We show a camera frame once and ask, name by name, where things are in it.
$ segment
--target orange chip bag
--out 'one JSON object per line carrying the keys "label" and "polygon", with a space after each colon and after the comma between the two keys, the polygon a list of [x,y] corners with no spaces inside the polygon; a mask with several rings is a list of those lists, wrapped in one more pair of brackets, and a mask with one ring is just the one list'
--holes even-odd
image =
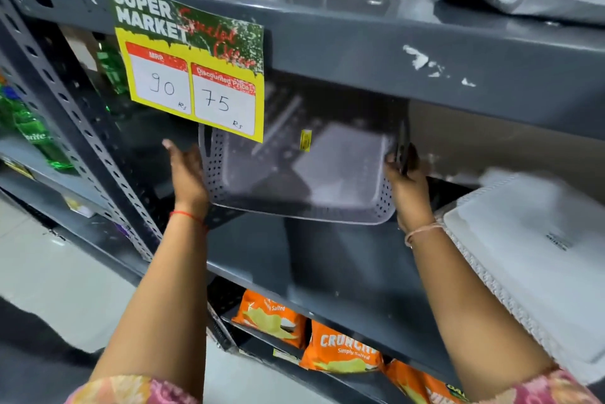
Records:
{"label": "orange chip bag", "polygon": [[312,335],[300,366],[316,371],[352,373],[382,369],[382,355],[375,349],[311,321]]}
{"label": "orange chip bag", "polygon": [[246,290],[231,321],[251,326],[294,347],[304,346],[306,318],[254,291]]}
{"label": "orange chip bag", "polygon": [[464,404],[464,393],[401,361],[387,366],[387,377],[416,404]]}

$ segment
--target forearm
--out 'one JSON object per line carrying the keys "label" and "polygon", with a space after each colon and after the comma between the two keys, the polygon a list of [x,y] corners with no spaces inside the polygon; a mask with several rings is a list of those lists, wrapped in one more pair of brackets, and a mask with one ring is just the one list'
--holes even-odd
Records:
{"label": "forearm", "polygon": [[554,366],[441,229],[412,240],[439,332],[465,393],[488,399]]}
{"label": "forearm", "polygon": [[207,311],[205,234],[174,215],[91,380],[146,375],[201,398]]}

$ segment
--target plastic basket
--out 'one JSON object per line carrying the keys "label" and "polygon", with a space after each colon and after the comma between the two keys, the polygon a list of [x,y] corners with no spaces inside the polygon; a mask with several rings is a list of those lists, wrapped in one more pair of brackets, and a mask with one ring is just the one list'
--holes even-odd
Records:
{"label": "plastic basket", "polygon": [[[212,203],[280,216],[381,224],[395,205],[382,173],[406,101],[361,90],[266,84],[264,143],[200,126]],[[301,133],[311,130],[308,152]]]}

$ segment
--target shelving unit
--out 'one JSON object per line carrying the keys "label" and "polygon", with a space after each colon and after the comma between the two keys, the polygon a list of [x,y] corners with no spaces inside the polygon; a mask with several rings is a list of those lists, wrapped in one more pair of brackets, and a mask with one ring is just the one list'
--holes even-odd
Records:
{"label": "shelving unit", "polygon": [[[268,79],[296,75],[605,140],[602,29],[505,17],[452,0],[176,1],[263,25]],[[188,146],[197,126],[156,110],[121,121],[107,112],[59,25],[113,34],[110,0],[0,0],[0,20],[0,66],[80,173],[49,170],[26,141],[0,136],[0,154],[40,182],[2,169],[0,187],[137,281],[172,207],[170,165],[159,143],[168,136]],[[416,69],[414,49],[433,66]],[[102,217],[77,216],[57,192]],[[437,197],[443,204],[464,193]],[[125,227],[130,243],[111,222]],[[396,222],[367,227],[213,207],[208,225],[209,271],[459,385]],[[237,347],[338,402],[405,400],[384,377],[335,379],[274,356],[274,348],[300,352],[231,326],[229,313],[221,320],[212,308],[218,300],[210,297],[209,311],[223,348]]]}

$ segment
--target pink floral sleeve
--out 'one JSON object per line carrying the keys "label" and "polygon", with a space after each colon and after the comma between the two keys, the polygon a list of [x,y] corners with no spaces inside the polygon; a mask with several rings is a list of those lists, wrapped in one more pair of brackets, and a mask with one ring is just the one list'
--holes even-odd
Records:
{"label": "pink floral sleeve", "polygon": [[593,393],[564,370],[536,377],[481,404],[600,404]]}
{"label": "pink floral sleeve", "polygon": [[78,388],[65,404],[199,404],[164,380],[143,376],[100,378]]}

